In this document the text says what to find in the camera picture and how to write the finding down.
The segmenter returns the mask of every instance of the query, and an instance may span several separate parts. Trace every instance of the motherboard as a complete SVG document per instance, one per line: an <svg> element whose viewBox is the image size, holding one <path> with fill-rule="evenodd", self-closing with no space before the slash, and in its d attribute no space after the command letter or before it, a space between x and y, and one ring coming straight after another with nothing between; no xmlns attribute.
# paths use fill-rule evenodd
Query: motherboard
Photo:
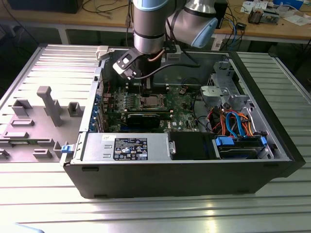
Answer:
<svg viewBox="0 0 311 233"><path fill-rule="evenodd" d="M103 94L96 132L165 133L199 131L192 110L193 92L171 87L166 94L129 93L118 87Z"/></svg>

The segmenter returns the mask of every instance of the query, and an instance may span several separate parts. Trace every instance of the robotic arm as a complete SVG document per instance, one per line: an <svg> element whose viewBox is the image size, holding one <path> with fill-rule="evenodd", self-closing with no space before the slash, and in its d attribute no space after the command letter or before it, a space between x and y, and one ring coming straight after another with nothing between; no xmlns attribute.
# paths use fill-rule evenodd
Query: robotic arm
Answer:
<svg viewBox="0 0 311 233"><path fill-rule="evenodd" d="M152 79L152 73L161 65L158 58L165 52L165 31L171 39L202 48L218 22L215 0L133 0L133 3L134 48L113 65L129 80L146 77L143 79L146 83L146 79Z"/></svg>

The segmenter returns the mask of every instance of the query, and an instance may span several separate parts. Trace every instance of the computer case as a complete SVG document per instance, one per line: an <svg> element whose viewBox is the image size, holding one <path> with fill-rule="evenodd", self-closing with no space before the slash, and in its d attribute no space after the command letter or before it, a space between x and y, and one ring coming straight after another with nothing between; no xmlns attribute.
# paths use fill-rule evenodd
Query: computer case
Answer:
<svg viewBox="0 0 311 233"><path fill-rule="evenodd" d="M222 26L223 19L225 16L225 11L227 9L228 3L226 0L216 0L214 4L214 8L216 10L216 18L218 19L217 29Z"/></svg>
<svg viewBox="0 0 311 233"><path fill-rule="evenodd" d="M83 0L8 0L13 10L53 11L75 14Z"/></svg>

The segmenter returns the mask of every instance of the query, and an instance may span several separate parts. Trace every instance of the warning label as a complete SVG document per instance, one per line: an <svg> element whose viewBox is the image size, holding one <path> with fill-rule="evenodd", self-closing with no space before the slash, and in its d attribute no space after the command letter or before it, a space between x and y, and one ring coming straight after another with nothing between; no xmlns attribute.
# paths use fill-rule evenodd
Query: warning label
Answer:
<svg viewBox="0 0 311 233"><path fill-rule="evenodd" d="M120 160L148 160L146 138L116 138L113 159Z"/></svg>

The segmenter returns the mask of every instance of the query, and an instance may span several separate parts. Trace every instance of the table leg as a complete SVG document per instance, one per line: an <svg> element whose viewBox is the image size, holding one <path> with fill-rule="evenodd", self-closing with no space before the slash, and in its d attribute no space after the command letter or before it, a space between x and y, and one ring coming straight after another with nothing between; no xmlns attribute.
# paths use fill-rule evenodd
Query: table leg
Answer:
<svg viewBox="0 0 311 233"><path fill-rule="evenodd" d="M70 39L67 35L66 28L64 26L58 28L58 33L63 45L69 45Z"/></svg>
<svg viewBox="0 0 311 233"><path fill-rule="evenodd" d="M226 34L216 34L211 50L219 51Z"/></svg>

